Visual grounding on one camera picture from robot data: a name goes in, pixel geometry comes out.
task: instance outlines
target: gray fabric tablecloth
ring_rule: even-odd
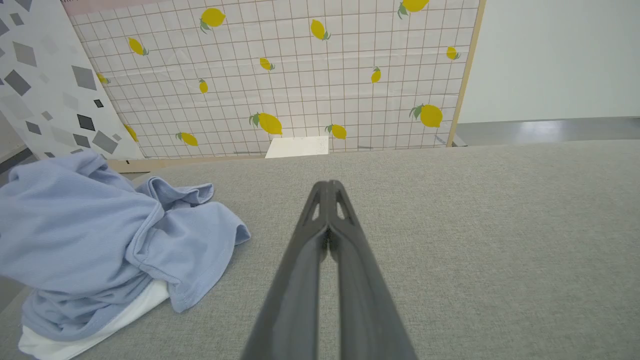
[[[166,168],[212,182],[253,238],[194,308],[165,302],[81,359],[237,359],[318,180],[345,185],[421,359],[640,354],[640,141],[358,152]],[[337,359],[323,263],[320,359]],[[0,359],[22,359],[18,296]]]

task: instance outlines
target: folded fabric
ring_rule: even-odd
[[[94,335],[151,282],[175,311],[196,304],[225,271],[243,222],[213,185],[137,189],[93,151],[15,167],[0,188],[0,275],[35,290],[22,324],[55,341]]]
[[[136,321],[168,297],[166,281],[153,280],[120,314],[117,314],[100,331],[88,338],[75,341],[54,341],[22,326],[22,336],[18,342],[18,348],[23,353],[32,355],[39,360],[71,359]]]

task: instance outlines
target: white wall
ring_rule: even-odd
[[[640,115],[639,0],[487,0],[459,123]]]
[[[0,115],[0,161],[4,161],[13,156],[15,150],[23,145],[24,142],[15,130],[13,130],[9,121]]]

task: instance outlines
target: black square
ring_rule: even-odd
[[[76,140],[76,144],[80,146],[88,147],[89,149],[91,149],[91,145],[89,144],[89,139],[87,139],[86,136],[74,134],[74,139]]]
[[[78,122],[80,123],[80,127],[83,129],[95,131],[95,127],[93,126],[93,121],[90,117],[86,117],[84,115],[78,114]]]

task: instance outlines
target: wooden strip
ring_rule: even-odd
[[[474,26],[474,34],[471,37],[471,46],[469,48],[469,56],[467,57],[467,66],[465,67],[465,73],[462,75],[462,85],[460,86],[458,103],[456,104],[456,111],[453,113],[453,122],[451,123],[451,130],[449,131],[449,139],[447,140],[448,147],[450,147],[451,144],[453,143],[453,136],[456,134],[456,127],[458,126],[458,117],[460,116],[460,110],[462,109],[462,100],[465,98],[467,81],[469,81],[469,74],[471,73],[471,65],[474,62],[474,55],[476,53],[478,36],[480,35],[480,26],[482,25],[482,16],[484,14],[485,4],[486,4],[486,0],[480,0],[480,5],[478,6],[478,14],[476,15],[476,25]]]
[[[262,159],[264,155],[256,156],[219,156],[217,158],[184,158],[184,159],[144,159],[144,160],[107,160],[109,167],[119,173],[151,172],[159,168],[176,165],[210,163],[214,161],[230,161],[242,159]]]

